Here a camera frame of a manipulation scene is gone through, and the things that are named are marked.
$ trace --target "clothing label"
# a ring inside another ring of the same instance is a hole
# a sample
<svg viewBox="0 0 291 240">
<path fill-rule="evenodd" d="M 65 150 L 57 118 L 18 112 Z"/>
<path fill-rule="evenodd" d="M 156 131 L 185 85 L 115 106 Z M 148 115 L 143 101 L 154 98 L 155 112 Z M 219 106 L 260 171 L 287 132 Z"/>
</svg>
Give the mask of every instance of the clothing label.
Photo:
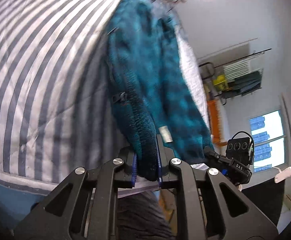
<svg viewBox="0 0 291 240">
<path fill-rule="evenodd" d="M 168 127 L 165 125 L 165 126 L 162 126 L 159 128 L 159 132 L 162 136 L 162 140 L 167 143 L 167 142 L 173 142 L 172 140 L 172 136 L 171 136 L 171 133 L 168 129 Z"/>
</svg>

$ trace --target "zipper pull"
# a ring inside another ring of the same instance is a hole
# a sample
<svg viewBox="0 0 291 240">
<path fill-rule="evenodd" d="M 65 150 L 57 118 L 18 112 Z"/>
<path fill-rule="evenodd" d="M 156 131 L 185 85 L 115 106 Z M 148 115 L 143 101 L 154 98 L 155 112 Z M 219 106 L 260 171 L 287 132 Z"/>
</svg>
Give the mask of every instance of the zipper pull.
<svg viewBox="0 0 291 240">
<path fill-rule="evenodd" d="M 112 97 L 113 103 L 125 103 L 126 101 L 127 101 L 127 93 L 126 92 L 116 94 Z"/>
</svg>

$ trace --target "dark fabric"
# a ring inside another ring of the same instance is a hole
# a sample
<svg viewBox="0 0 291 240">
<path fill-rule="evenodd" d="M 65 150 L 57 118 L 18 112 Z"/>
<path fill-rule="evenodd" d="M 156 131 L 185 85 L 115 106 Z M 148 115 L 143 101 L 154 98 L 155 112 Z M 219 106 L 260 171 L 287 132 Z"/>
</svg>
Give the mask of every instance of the dark fabric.
<svg viewBox="0 0 291 240">
<path fill-rule="evenodd" d="M 275 179 L 269 179 L 255 186 L 245 188 L 244 193 L 275 225 L 281 214 L 284 199 L 285 180 L 275 183 Z"/>
<path fill-rule="evenodd" d="M 167 126 L 173 142 L 165 143 L 188 163 L 204 161 L 212 147 L 210 131 L 192 100 L 179 68 L 179 51 L 170 18 L 157 19 L 149 0 L 122 0 L 107 26 L 110 97 L 121 132 L 138 156 L 138 174 L 158 175 L 156 134 Z"/>
<path fill-rule="evenodd" d="M 118 199 L 117 227 L 119 240 L 175 239 L 151 191 Z"/>
<path fill-rule="evenodd" d="M 223 98 L 232 98 L 239 95 L 245 96 L 254 92 L 261 87 L 261 74 L 255 71 L 242 77 L 235 78 L 234 82 L 230 82 L 229 91 L 223 91 Z"/>
</svg>

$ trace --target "striped mattress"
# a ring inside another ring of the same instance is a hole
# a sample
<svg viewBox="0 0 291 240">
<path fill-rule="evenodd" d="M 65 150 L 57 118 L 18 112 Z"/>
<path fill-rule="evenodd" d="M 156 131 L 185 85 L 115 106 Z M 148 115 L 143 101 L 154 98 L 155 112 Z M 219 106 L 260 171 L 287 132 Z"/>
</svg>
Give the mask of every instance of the striped mattress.
<svg viewBox="0 0 291 240">
<path fill-rule="evenodd" d="M 99 64 L 103 29 L 120 1 L 0 0 L 1 184 L 48 193 L 74 168 L 97 168 L 127 145 Z M 195 57 L 181 35 L 178 43 L 208 122 Z"/>
</svg>

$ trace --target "black camera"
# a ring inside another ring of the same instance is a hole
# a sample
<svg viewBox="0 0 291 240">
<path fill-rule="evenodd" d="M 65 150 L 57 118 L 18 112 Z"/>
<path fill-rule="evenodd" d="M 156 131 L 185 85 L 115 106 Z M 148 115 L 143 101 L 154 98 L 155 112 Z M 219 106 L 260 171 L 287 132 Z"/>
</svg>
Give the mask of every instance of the black camera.
<svg viewBox="0 0 291 240">
<path fill-rule="evenodd" d="M 218 169 L 235 186 L 249 183 L 252 176 L 250 165 L 254 161 L 254 142 L 251 135 L 229 140 L 225 156 L 210 147 L 204 148 L 204 155 L 207 158 L 206 164 L 210 168 Z"/>
</svg>

